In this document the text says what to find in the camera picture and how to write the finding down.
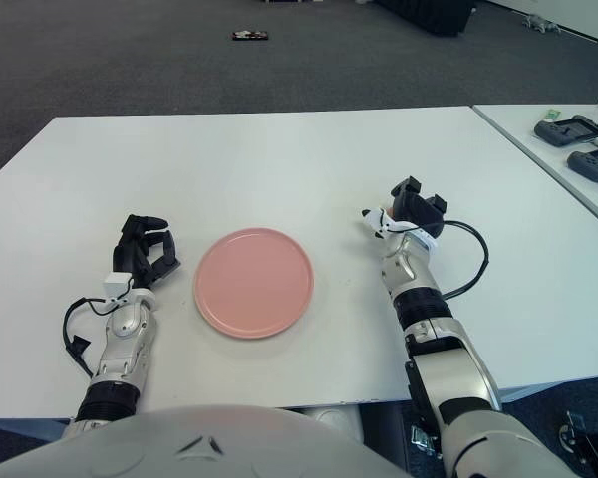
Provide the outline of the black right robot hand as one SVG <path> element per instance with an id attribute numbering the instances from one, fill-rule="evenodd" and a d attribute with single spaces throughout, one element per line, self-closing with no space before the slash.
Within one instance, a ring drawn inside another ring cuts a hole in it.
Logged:
<path id="1" fill-rule="evenodd" d="M 396 252 L 407 240 L 415 240 L 429 252 L 437 248 L 447 203 L 436 194 L 424 198 L 420 192 L 421 184 L 409 176 L 391 190 L 390 210 L 382 207 L 362 210 L 364 223 L 377 238 L 387 241 L 389 251 Z"/>

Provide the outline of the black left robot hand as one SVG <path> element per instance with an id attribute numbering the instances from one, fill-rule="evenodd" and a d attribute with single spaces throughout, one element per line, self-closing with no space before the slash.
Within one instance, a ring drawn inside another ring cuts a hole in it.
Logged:
<path id="1" fill-rule="evenodd" d="M 129 215 L 113 251 L 113 271 L 130 273 L 134 288 L 150 289 L 180 266 L 168 222 Z"/>

